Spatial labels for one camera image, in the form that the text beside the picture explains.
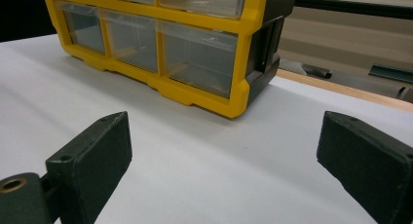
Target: background wall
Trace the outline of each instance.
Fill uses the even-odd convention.
[[[56,33],[45,0],[0,0],[0,42]]]

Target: black side panel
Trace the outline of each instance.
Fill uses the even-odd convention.
[[[245,78],[250,91],[248,105],[276,76],[280,63],[277,50],[285,17],[291,14],[295,0],[267,0],[263,25],[252,35]]]
[[[267,0],[263,24],[277,19],[286,18],[292,13],[295,0]]]

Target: white table surface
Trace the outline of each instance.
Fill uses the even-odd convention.
[[[55,35],[0,44],[0,178],[128,111],[133,159],[96,223],[375,223],[316,157],[325,110],[413,145],[413,114],[275,78],[236,120],[66,54]]]

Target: yellow storage organizer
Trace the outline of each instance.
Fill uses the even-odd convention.
[[[235,118],[276,75],[295,0],[46,0],[64,50]]]

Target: yellow frame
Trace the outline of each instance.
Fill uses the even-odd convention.
[[[155,4],[145,5],[124,0],[62,0],[83,5],[105,8],[127,14],[166,19],[185,23],[188,25],[219,29],[238,34],[237,50],[235,56],[234,73],[231,85],[230,97],[225,98],[213,93],[185,85],[170,79],[165,75],[163,67],[162,37],[157,32],[158,44],[158,73],[152,73],[144,69],[136,69],[134,66],[118,61],[111,55],[109,38],[105,23],[100,20],[103,44],[106,55],[100,55],[82,46],[73,45],[66,25],[64,13],[56,7],[56,1],[46,0],[52,23],[58,33],[63,49],[80,59],[87,65],[99,70],[110,70],[122,73],[136,80],[146,83],[156,89],[161,95],[178,101],[185,105],[199,105],[205,109],[220,115],[235,118],[241,115],[247,107],[249,84],[245,80],[246,64],[249,55],[252,34],[262,26],[265,5],[267,0],[245,0],[243,14],[239,19],[215,18],[205,15],[188,13],[175,9],[163,8],[159,0]]]

